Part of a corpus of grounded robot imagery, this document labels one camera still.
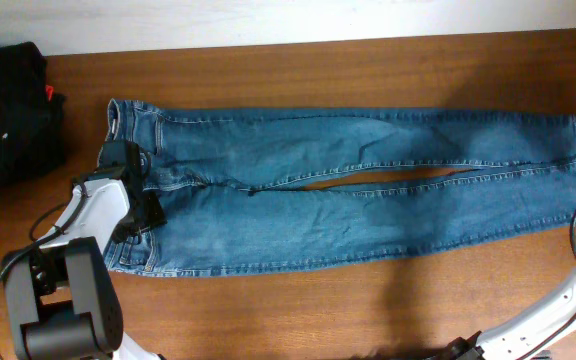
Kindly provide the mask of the blue denim jeans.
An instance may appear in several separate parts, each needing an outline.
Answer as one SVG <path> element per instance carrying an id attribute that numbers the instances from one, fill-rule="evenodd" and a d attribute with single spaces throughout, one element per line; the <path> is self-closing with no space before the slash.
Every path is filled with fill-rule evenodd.
<path id="1" fill-rule="evenodd" d="M 112 271 L 217 277 L 429 255 L 576 219 L 576 116 L 486 110 L 162 109 L 113 99 L 163 226 Z"/>

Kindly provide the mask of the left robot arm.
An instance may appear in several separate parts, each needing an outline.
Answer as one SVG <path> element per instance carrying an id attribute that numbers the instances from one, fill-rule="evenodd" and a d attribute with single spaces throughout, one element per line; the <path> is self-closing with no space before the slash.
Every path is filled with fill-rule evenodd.
<path id="1" fill-rule="evenodd" d="M 125 333 L 103 257 L 110 244 L 165 224 L 157 196 L 143 188 L 149 166 L 137 144 L 105 143 L 52 228 L 4 257 L 0 289 L 17 358 L 160 360 Z"/>

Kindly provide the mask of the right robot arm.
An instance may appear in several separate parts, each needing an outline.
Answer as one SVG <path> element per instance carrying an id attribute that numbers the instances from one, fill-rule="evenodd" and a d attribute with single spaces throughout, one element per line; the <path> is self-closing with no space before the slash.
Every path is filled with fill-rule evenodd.
<path id="1" fill-rule="evenodd" d="M 468 339 L 457 338 L 435 357 L 454 359 L 536 359 L 576 330 L 576 269 L 547 296 L 511 320 Z"/>

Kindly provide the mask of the black folded garment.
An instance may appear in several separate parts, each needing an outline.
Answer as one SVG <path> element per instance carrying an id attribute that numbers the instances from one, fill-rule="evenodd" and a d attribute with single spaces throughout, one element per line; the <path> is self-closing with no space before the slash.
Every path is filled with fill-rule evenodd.
<path id="1" fill-rule="evenodd" d="M 45 175 L 66 160 L 65 96 L 47 84 L 32 42 L 0 47 L 0 188 Z"/>

